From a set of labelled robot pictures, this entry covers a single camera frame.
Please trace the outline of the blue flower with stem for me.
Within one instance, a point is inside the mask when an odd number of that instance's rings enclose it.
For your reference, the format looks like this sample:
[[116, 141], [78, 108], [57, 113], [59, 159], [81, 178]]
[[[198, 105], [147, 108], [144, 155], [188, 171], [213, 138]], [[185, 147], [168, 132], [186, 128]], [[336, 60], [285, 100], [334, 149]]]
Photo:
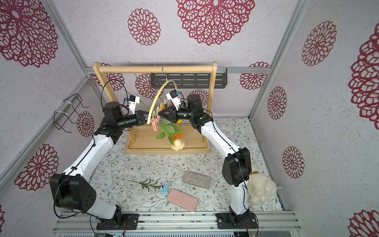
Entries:
[[145, 179], [144, 181], [135, 181], [135, 180], [124, 179], [124, 178], [115, 178], [115, 179], [137, 183], [142, 187], [142, 189], [147, 189], [148, 191], [159, 190], [160, 193], [165, 197], [167, 197], [170, 192], [170, 187], [169, 187], [168, 182], [159, 184], [157, 180], [154, 181], [152, 179]]

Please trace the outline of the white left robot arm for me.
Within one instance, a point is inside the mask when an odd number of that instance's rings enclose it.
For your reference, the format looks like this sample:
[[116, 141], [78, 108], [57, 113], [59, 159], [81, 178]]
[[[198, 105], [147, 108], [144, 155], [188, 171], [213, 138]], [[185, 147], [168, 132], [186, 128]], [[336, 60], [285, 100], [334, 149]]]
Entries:
[[99, 162], [123, 132], [147, 123], [148, 112], [139, 110], [123, 115], [121, 108], [118, 102], [105, 104], [103, 120], [89, 145], [69, 168], [52, 175], [49, 184], [54, 207], [78, 210], [100, 220], [122, 221], [120, 207], [99, 198], [89, 183]]

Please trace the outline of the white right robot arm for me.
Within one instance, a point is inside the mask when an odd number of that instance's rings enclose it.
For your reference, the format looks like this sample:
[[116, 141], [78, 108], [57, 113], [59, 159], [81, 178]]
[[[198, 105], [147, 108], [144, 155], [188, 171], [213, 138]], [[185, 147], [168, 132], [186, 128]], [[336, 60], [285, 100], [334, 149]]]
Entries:
[[159, 115], [170, 122], [181, 119], [190, 121], [192, 127], [225, 158], [222, 175], [230, 185], [230, 221], [238, 225], [247, 220], [250, 213], [247, 206], [247, 181], [252, 171], [249, 150], [238, 147], [223, 134], [214, 122], [213, 114], [203, 108], [199, 95], [190, 94], [182, 99], [177, 92], [170, 92], [166, 97], [172, 106], [159, 112]]

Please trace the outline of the grey felt pouch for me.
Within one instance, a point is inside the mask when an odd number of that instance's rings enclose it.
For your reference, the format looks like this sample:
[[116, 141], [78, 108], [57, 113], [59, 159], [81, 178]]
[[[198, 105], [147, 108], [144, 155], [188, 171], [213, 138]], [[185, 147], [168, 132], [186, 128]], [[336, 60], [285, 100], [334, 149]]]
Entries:
[[193, 186], [209, 189], [211, 186], [212, 178], [204, 174], [185, 171], [182, 177], [182, 181]]

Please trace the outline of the pink clothes peg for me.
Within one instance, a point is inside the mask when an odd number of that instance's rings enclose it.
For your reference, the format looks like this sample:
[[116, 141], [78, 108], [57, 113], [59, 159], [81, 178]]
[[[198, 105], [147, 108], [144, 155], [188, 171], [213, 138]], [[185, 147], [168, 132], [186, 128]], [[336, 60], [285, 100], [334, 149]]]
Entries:
[[153, 126], [153, 130], [154, 131], [158, 130], [159, 121], [160, 121], [160, 116], [157, 116], [156, 118], [153, 118], [153, 120], [152, 120], [152, 126]]

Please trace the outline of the pink case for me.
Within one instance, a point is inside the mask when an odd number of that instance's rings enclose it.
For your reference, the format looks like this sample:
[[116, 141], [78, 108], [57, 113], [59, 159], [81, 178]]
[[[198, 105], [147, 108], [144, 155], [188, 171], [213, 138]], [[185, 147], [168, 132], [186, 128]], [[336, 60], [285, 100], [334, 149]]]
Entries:
[[198, 200], [195, 197], [183, 193], [177, 189], [172, 189], [168, 193], [167, 200], [169, 203], [174, 204], [190, 212], [194, 212], [198, 204]]

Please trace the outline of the black wall shelf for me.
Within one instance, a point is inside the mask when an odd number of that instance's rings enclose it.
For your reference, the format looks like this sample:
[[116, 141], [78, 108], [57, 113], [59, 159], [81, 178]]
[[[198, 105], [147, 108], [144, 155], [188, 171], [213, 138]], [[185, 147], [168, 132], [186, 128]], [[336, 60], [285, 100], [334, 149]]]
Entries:
[[[178, 89], [209, 89], [211, 79], [211, 73], [151, 73], [149, 76], [155, 89], [159, 89], [168, 80], [174, 81]], [[216, 74], [215, 89], [224, 89], [227, 83], [227, 70]]]

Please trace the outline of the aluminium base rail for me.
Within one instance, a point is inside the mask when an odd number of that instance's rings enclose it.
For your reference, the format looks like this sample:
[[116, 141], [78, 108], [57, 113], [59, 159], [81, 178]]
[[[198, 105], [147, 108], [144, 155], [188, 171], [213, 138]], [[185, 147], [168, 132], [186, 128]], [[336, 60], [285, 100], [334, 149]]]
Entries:
[[203, 231], [271, 231], [298, 232], [301, 226], [293, 211], [263, 211], [250, 213], [248, 219], [233, 224], [226, 212], [124, 212], [127, 226], [111, 229], [109, 224], [91, 216], [78, 214], [62, 218], [53, 227], [54, 234], [68, 233], [119, 233], [126, 229], [130, 232], [203, 232]]

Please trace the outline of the peach rose with stem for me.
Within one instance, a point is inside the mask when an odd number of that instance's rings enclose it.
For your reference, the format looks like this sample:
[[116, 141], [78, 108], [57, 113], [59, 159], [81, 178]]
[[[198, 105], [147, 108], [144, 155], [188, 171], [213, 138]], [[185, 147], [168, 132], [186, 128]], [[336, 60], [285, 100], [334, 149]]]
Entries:
[[152, 149], [166, 149], [167, 147], [163, 144], [159, 144], [158, 142], [163, 140], [164, 138], [168, 139], [170, 143], [170, 149], [174, 151], [179, 151], [184, 148], [185, 142], [182, 138], [173, 139], [171, 136], [174, 133], [174, 128], [171, 126], [173, 123], [167, 119], [163, 119], [160, 117], [160, 121], [158, 124], [158, 130], [154, 131], [152, 126], [153, 118], [158, 116], [158, 113], [163, 109], [168, 108], [169, 100], [165, 99], [162, 103], [157, 106], [157, 100], [160, 97], [162, 90], [159, 90], [156, 97], [153, 100], [153, 110], [152, 113], [148, 115], [148, 124], [142, 125], [134, 128], [130, 132], [128, 132], [130, 145], [129, 149], [142, 149], [142, 150], [152, 150]]

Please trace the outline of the wooden clothes rack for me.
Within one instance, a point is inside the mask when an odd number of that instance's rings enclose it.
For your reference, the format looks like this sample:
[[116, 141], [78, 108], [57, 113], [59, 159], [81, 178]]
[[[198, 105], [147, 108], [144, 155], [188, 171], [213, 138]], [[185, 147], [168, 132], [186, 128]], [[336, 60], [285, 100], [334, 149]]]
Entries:
[[[218, 65], [217, 62], [212, 62], [210, 66], [102, 66], [100, 62], [93, 62], [92, 68], [97, 75], [102, 86], [105, 87], [105, 92], [111, 101], [118, 101], [118, 98], [111, 86], [107, 86], [107, 74], [124, 73], [124, 74], [147, 74], [147, 73], [210, 73], [209, 83], [209, 98], [207, 102], [207, 110], [211, 110], [214, 94], [214, 86]], [[133, 128], [128, 132], [128, 142], [125, 148], [125, 153], [129, 155], [195, 155], [209, 154], [210, 144], [206, 137], [192, 128], [190, 124], [182, 125], [184, 130], [185, 142], [183, 149], [174, 151], [169, 144], [167, 138], [157, 139], [159, 131], [154, 131], [150, 124], [142, 125]]]

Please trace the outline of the white plush toy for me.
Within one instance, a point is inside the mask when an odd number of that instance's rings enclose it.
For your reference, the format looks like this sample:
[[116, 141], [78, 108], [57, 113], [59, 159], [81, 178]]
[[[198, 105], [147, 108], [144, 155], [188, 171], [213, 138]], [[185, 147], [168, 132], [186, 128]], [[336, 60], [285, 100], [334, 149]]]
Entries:
[[253, 171], [247, 181], [247, 191], [251, 204], [260, 204], [277, 194], [277, 185], [266, 175]]

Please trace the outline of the orange flower with stem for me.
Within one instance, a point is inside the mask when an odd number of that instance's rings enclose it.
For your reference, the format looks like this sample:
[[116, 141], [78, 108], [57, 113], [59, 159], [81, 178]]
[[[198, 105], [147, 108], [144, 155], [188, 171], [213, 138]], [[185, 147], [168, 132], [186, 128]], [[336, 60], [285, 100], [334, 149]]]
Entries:
[[183, 129], [179, 124], [173, 123], [171, 125], [174, 128], [174, 133], [171, 136], [173, 139], [179, 139], [183, 137]]

